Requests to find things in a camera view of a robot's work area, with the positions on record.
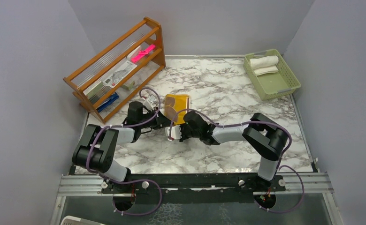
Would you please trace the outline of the yellow towel white trim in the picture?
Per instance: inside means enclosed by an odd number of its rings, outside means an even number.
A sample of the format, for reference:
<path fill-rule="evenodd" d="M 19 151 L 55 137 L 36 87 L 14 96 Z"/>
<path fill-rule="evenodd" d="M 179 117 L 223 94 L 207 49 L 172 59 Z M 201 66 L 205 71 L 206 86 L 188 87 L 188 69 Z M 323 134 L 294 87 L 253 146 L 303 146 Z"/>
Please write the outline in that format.
<path fill-rule="evenodd" d="M 177 112 L 183 109 L 191 107 L 190 96 L 187 94 L 167 94 L 164 103 L 164 115 L 173 121 L 174 125 L 180 125 L 184 123 L 183 117 L 186 111 L 179 113 Z"/>

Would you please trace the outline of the white terry towel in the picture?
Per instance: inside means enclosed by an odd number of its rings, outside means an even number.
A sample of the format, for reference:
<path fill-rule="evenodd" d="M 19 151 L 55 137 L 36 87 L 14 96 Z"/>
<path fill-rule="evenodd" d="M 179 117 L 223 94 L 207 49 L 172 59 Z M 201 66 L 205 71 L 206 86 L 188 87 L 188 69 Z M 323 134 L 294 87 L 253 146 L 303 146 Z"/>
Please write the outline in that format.
<path fill-rule="evenodd" d="M 250 59 L 250 67 L 256 76 L 278 72 L 278 63 L 279 57 L 275 55 Z"/>

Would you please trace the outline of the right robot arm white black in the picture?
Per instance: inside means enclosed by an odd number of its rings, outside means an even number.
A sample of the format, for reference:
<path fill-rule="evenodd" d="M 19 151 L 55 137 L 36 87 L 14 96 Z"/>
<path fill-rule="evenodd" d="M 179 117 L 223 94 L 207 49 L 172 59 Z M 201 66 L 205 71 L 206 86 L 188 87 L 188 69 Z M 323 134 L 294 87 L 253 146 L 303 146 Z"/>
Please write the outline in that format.
<path fill-rule="evenodd" d="M 225 126 L 215 122 L 207 123 L 196 111 L 186 113 L 183 120 L 184 123 L 179 126 L 181 142 L 189 138 L 198 138 L 206 145 L 248 142 L 261 156 L 255 186 L 262 191 L 273 186 L 277 167 L 292 143 L 287 129 L 261 113 L 255 113 L 248 122 Z"/>

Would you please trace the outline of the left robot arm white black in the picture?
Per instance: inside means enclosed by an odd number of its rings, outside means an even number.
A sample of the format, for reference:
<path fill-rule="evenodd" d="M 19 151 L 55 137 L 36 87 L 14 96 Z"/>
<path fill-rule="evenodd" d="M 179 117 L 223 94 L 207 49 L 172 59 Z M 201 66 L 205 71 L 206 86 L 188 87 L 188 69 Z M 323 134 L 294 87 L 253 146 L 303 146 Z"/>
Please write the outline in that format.
<path fill-rule="evenodd" d="M 148 108 L 141 102 L 129 103 L 127 117 L 120 127 L 89 124 L 72 155 L 73 165 L 80 166 L 92 173 L 98 173 L 114 181 L 119 192 L 131 188 L 130 169 L 114 160 L 118 144 L 134 143 L 143 129 L 157 130 L 168 127 L 171 120 L 164 116 L 159 107 Z"/>

